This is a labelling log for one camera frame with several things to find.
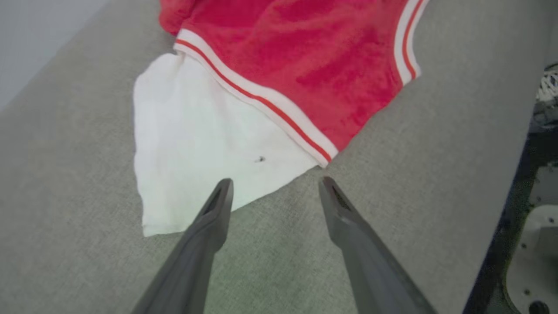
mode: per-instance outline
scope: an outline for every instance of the bolt hole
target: bolt hole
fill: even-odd
[[[545,302],[534,301],[529,305],[529,314],[550,314],[550,310]]]

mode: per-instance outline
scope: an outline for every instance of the black hole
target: black hole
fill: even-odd
[[[550,310],[545,302],[534,301],[529,305],[529,314],[550,314]]]
[[[205,209],[203,213],[204,215],[212,211],[213,208],[215,208],[215,205],[217,205],[217,200],[219,199],[220,194],[221,194],[221,190],[218,190],[215,196],[213,197],[213,199],[211,200],[211,202],[209,203],[208,207]]]
[[[339,195],[339,193],[337,192],[337,190],[332,186],[331,187],[333,189],[333,193],[335,194],[335,198],[337,198],[337,201],[339,202],[339,204],[341,205],[342,208],[345,208],[346,210],[350,211],[349,205],[347,205],[347,203],[345,202],[345,200],[343,199],[343,197],[341,197],[341,195]]]

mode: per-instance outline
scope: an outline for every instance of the red and white striped trim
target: red and white striped trim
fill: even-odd
[[[322,167],[327,166],[337,155],[335,145],[293,101],[274,89],[250,82],[232,71],[196,33],[184,28],[180,30],[174,49],[195,58],[228,92],[265,113]]]
[[[395,63],[403,85],[419,77],[420,66],[413,52],[413,35],[429,0],[409,0],[401,13],[395,33]]]

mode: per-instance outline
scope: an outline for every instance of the white fabric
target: white fabric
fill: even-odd
[[[318,164],[187,55],[160,56],[133,98],[145,236],[184,231],[223,178],[234,181],[236,210]]]

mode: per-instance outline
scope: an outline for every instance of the gray fabric surface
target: gray fabric surface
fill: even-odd
[[[435,308],[460,312],[525,140],[548,5],[432,1],[423,77],[327,169],[233,213],[205,312],[356,312],[318,199],[326,174]],[[142,237],[133,174],[132,85],[172,43],[157,13],[113,1],[0,112],[1,313],[129,312],[178,240]]]

